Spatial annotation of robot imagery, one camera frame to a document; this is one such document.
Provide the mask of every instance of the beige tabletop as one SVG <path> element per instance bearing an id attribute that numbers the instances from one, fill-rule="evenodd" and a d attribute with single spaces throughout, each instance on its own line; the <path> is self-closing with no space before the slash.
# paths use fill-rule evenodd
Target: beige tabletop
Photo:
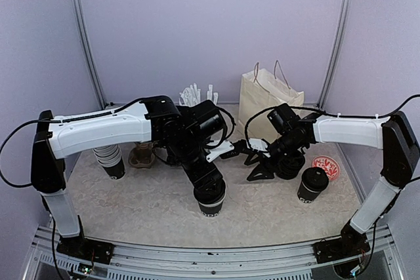
<path id="1" fill-rule="evenodd" d="M 226 109 L 237 115 L 237 106 Z M 236 131 L 232 140 L 240 138 Z M 302 171 L 318 155 L 341 167 L 339 178 L 312 204 L 297 198 L 302 171 L 293 180 L 247 182 L 254 166 L 243 165 L 246 156 L 215 160 L 227 196 L 214 218 L 200 213 L 182 168 L 156 161 L 151 169 L 132 169 L 127 162 L 132 147 L 121 145 L 127 171 L 121 180 L 110 180 L 92 151 L 81 154 L 68 188 L 85 235 L 170 247 L 279 245 L 337 235 L 360 205 L 335 144 L 311 146 L 305 155 Z"/>

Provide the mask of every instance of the lavender backdrop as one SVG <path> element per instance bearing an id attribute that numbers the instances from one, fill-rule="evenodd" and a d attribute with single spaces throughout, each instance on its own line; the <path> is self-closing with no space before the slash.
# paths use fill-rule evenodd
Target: lavender backdrop
<path id="1" fill-rule="evenodd" d="M 341 0 L 82 0 L 108 101 L 209 83 L 237 102 L 240 75 L 278 58 L 290 84 L 318 101 Z"/>
<path id="2" fill-rule="evenodd" d="M 98 108 L 87 75 L 71 0 L 0 0 L 0 141 L 42 110 L 70 114 Z M 10 141 L 1 170 L 30 180 L 34 127 Z M 68 169 L 75 163 L 68 161 Z M 17 279 L 38 224 L 47 214 L 33 188 L 0 182 L 0 278 Z"/>
<path id="3" fill-rule="evenodd" d="M 388 113 L 420 93 L 419 0 L 352 0 L 329 111 Z M 420 139 L 420 100 L 403 111 Z M 343 146 L 366 193 L 379 177 L 381 151 Z M 415 176 L 420 176 L 420 165 Z M 420 182 L 409 185 L 388 215 L 408 279 L 420 274 Z"/>

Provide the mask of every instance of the paper bag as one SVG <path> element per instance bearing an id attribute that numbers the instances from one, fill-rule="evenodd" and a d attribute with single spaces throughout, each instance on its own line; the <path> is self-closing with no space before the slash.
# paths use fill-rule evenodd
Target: paper bag
<path id="1" fill-rule="evenodd" d="M 276 78 L 276 66 L 274 66 L 274 73 L 270 73 L 266 69 L 259 69 L 259 63 L 257 63 L 253 71 L 242 75 L 238 121 L 239 129 L 242 132 L 244 132 L 248 119 L 265 108 L 283 103 L 288 103 L 290 106 L 303 105 L 304 92 L 293 90 L 284 75 L 285 83 Z M 248 135 L 250 138 L 262 138 L 268 142 L 277 139 L 279 135 L 268 120 L 268 113 L 269 111 L 261 114 L 249 124 Z"/>

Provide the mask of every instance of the metal rail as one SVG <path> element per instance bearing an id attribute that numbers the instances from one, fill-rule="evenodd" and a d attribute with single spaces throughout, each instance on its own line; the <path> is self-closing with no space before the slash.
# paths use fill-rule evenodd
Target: metal rail
<path id="1" fill-rule="evenodd" d="M 44 263 L 53 266 L 50 228 L 39 227 L 28 257 L 29 265 Z M 371 242 L 373 231 L 367 233 Z M 178 279 L 311 279 L 312 269 L 332 263 L 317 264 L 312 244 L 300 243 L 237 249 L 185 249 L 112 242 L 115 244 L 110 265 L 95 264 L 90 278 L 118 280 L 178 280 Z M 375 252 L 395 247 L 387 226 L 377 228 Z M 56 254 L 58 265 L 64 270 L 77 269 L 83 260 Z M 338 260 L 338 264 L 347 260 Z M 30 273 L 22 279 L 33 279 Z"/>

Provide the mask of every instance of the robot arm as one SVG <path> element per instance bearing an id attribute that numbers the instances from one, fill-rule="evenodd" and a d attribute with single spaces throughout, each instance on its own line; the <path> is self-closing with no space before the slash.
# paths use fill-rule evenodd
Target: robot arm
<path id="1" fill-rule="evenodd" d="M 101 166 L 112 179 L 118 179 L 125 173 L 118 144 L 159 142 L 180 161 L 200 205 L 211 207 L 224 198 L 222 174 L 212 162 L 215 157 L 208 159 L 205 151 L 210 136 L 220 130 L 226 135 L 227 130 L 211 101 L 186 108 L 175 106 L 166 96 L 157 96 L 84 115 L 53 117 L 51 111 L 45 111 L 40 119 L 54 123 L 37 126 L 31 182 L 56 221 L 64 252 L 70 256 L 83 258 L 86 252 L 92 252 L 81 249 L 86 243 L 83 228 L 66 189 L 64 158 L 71 154 L 94 149 Z"/>
<path id="2" fill-rule="evenodd" d="M 264 155 L 259 155 L 265 176 L 269 176 L 266 166 L 273 165 L 273 160 L 281 161 L 318 142 L 359 144 L 383 150 L 381 177 L 342 229 L 341 238 L 314 245 L 318 263 L 355 256 L 362 249 L 367 252 L 366 231 L 393 206 L 410 182 L 419 160 L 420 147 L 407 117 L 399 111 L 384 119 L 328 117 L 317 113 L 301 119 L 287 104 L 278 106 L 267 117 L 282 137 L 267 145 Z"/>

